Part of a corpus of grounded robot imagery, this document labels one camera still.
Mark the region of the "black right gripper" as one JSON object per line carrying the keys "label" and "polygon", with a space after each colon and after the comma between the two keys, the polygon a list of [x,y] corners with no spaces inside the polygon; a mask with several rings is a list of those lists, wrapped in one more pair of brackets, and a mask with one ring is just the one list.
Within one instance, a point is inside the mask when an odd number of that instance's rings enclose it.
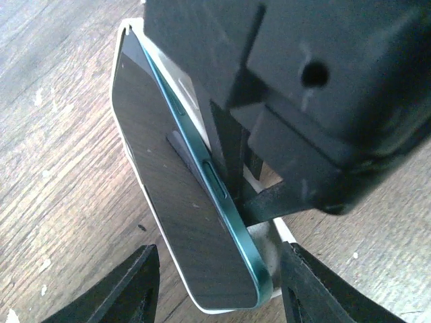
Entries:
{"label": "black right gripper", "polygon": [[429,1],[148,1],[234,200],[243,147],[313,209],[350,212],[430,140]]}

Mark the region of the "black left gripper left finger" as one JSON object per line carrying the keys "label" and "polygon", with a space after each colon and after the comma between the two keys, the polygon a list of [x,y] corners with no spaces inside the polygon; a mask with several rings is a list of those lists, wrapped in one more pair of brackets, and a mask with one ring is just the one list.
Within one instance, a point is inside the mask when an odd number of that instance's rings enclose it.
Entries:
{"label": "black left gripper left finger", "polygon": [[154,322],[160,287],[156,245],[142,245],[45,322]]}

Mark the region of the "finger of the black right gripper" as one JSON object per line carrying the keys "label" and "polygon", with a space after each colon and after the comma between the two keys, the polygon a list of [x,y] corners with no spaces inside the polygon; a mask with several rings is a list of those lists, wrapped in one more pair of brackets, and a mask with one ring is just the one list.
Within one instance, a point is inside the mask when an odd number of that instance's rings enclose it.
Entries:
{"label": "finger of the black right gripper", "polygon": [[250,227],[312,208],[306,182],[294,184],[283,180],[243,202],[240,216],[244,224]]}

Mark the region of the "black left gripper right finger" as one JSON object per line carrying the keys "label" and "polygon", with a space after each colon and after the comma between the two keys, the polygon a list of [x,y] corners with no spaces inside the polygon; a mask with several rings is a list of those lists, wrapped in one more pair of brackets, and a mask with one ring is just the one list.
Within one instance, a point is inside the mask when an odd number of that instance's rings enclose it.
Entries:
{"label": "black left gripper right finger", "polygon": [[281,290],[287,322],[402,322],[297,243],[284,242]]}

